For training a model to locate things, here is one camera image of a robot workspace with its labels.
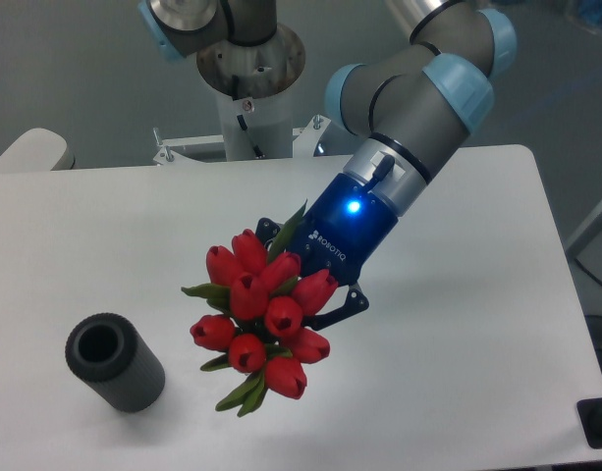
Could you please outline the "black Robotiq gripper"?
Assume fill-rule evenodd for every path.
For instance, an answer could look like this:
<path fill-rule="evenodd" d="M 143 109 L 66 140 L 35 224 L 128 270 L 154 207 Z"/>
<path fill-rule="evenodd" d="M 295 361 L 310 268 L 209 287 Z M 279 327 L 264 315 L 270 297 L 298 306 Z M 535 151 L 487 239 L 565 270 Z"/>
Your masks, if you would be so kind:
<path fill-rule="evenodd" d="M 343 322 L 369 307 L 357 283 L 363 264 L 396 226 L 394 211 L 373 193 L 376 177 L 359 183 L 340 173 L 316 199 L 297 226 L 287 250 L 301 258 L 301 275 L 327 269 L 339 285 L 348 286 L 344 303 L 326 313 L 305 316 L 302 325 L 323 330 Z M 283 225 L 260 218 L 255 235 L 266 249 L 277 242 Z"/>

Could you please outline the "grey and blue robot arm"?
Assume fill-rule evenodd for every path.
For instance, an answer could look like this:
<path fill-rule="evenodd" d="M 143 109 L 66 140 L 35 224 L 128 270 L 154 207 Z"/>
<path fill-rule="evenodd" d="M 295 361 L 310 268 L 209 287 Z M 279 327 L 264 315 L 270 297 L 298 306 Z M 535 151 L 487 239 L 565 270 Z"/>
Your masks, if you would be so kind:
<path fill-rule="evenodd" d="M 287 158 L 287 93 L 305 64 L 299 37 L 272 1 L 143 1 L 139 12 L 162 54 L 194 57 L 216 93 L 228 160 Z M 366 309 L 360 270 L 398 219 L 479 127 L 494 103 L 491 79 L 515 60 L 517 37 L 502 13 L 464 1 L 393 1 L 409 46 L 329 80 L 330 121 L 360 148 L 284 240 L 310 275 L 326 269 L 349 293 L 309 321 L 321 330 Z"/>

